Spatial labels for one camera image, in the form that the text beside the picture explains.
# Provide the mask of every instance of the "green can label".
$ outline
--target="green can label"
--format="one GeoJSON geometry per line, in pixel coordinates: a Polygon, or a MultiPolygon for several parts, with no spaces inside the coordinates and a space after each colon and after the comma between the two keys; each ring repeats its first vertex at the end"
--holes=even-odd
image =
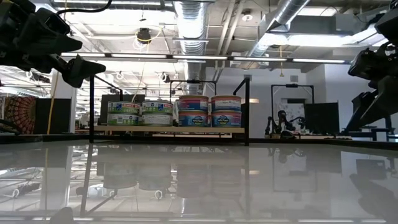
{"type": "Polygon", "coordinates": [[[173,105],[171,103],[163,102],[143,102],[142,112],[147,114],[173,114],[173,105]]]}
{"type": "Polygon", "coordinates": [[[108,114],[108,125],[138,125],[139,116],[131,114],[108,114]]]}
{"type": "Polygon", "coordinates": [[[108,113],[138,114],[139,105],[128,102],[109,102],[108,113]]]}

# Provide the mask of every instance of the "shelf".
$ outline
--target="shelf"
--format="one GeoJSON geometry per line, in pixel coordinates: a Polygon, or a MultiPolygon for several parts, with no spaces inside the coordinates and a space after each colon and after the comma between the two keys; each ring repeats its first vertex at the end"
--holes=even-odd
{"type": "Polygon", "coordinates": [[[244,128],[197,128],[152,126],[95,126],[95,131],[153,131],[169,133],[244,133],[244,128]]]}

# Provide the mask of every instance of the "stacked cans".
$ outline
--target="stacked cans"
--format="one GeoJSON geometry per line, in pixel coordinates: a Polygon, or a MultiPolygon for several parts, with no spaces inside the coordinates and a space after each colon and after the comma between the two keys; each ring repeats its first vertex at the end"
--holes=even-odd
{"type": "Polygon", "coordinates": [[[207,127],[208,104],[209,98],[207,96],[180,96],[178,125],[181,127],[207,127]]]}
{"type": "Polygon", "coordinates": [[[139,125],[139,109],[137,103],[124,101],[108,102],[108,125],[133,126],[139,125]]]}
{"type": "Polygon", "coordinates": [[[145,101],[142,103],[142,125],[171,126],[173,104],[166,101],[145,101]]]}
{"type": "Polygon", "coordinates": [[[240,128],[241,100],[238,96],[213,96],[211,98],[211,125],[215,128],[240,128]]]}

